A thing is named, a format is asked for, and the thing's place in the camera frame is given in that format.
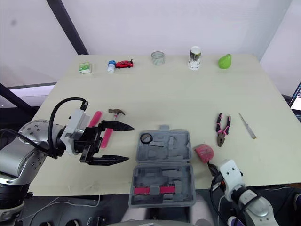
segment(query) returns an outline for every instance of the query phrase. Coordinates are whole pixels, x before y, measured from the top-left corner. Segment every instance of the tool case lid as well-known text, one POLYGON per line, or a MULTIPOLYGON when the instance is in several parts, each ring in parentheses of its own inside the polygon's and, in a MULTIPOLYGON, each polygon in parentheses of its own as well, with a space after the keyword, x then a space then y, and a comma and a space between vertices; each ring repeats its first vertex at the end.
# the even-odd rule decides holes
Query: tool case lid
POLYGON ((161 125, 159 130, 140 133, 136 153, 138 163, 188 162, 190 160, 191 145, 187 130, 170 130, 168 125, 161 125), (147 134, 145 137, 148 141, 141 140, 143 134, 147 134))

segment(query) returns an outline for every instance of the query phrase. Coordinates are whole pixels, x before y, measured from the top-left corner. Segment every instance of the pear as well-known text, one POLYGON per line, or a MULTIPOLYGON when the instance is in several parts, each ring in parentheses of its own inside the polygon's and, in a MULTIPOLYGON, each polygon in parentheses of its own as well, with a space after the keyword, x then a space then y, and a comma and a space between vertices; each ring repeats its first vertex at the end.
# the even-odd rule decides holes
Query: pear
POLYGON ((218 60, 218 66, 221 69, 227 69, 231 66, 232 56, 231 54, 226 54, 218 60))

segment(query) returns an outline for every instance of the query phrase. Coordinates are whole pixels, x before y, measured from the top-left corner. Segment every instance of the red toy car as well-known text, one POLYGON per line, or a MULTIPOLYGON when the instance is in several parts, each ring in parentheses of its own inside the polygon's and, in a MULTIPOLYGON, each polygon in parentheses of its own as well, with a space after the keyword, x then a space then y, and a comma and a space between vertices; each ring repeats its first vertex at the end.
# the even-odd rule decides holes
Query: red toy car
POLYGON ((129 61, 129 60, 124 60, 124 61, 120 61, 117 62, 115 67, 116 68, 121 68, 121 67, 132 67, 134 66, 133 60, 129 61))

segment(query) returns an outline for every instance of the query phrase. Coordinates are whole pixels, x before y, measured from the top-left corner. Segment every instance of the pink-handled pliers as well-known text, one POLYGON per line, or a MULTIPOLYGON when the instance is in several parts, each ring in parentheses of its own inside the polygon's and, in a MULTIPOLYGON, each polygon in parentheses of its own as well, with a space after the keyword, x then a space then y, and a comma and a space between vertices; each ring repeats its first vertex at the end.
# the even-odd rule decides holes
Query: pink-handled pliers
POLYGON ((227 125, 224 130, 222 130, 221 127, 221 119, 222 119, 222 113, 219 114, 217 121, 216 121, 216 129, 215 131, 217 132, 217 145, 219 147, 222 146, 222 144, 225 142, 225 136, 229 134, 229 128, 231 124, 231 117, 227 117, 227 125))

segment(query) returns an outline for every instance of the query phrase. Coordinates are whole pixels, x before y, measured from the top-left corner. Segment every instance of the table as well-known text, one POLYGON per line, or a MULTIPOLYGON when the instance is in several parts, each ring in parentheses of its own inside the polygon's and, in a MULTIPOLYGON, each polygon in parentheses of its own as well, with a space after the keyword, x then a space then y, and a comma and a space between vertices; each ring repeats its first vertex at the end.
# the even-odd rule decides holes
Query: table
MULTIPOLYGON (((188 56, 166 56, 166 63, 154 66, 150 56, 78 56, 65 76, 55 85, 34 119, 49 119, 54 106, 67 97, 89 101, 86 112, 102 111, 111 120, 109 108, 124 110, 118 120, 135 131, 114 132, 106 149, 99 154, 127 156, 130 159, 112 166, 89 166, 79 155, 64 154, 57 160, 48 157, 31 183, 34 195, 95 195, 128 193, 132 181, 138 134, 143 130, 186 129, 191 146, 205 143, 215 155, 212 163, 233 159, 246 185, 259 186, 300 182, 301 125, 279 91, 252 55, 234 54, 227 70, 217 66, 221 55, 202 56, 198 71, 187 66, 188 56), (106 71, 109 60, 133 59, 133 68, 106 71), (92 63, 91 74, 79 74, 79 63, 92 63), (215 132, 219 113, 230 115, 231 127, 225 143, 217 146, 215 132), (239 114, 257 136, 252 140, 239 114)), ((79 108, 72 101, 57 112, 55 123, 66 125, 79 108)), ((196 189, 207 189, 211 175, 193 152, 196 189)))

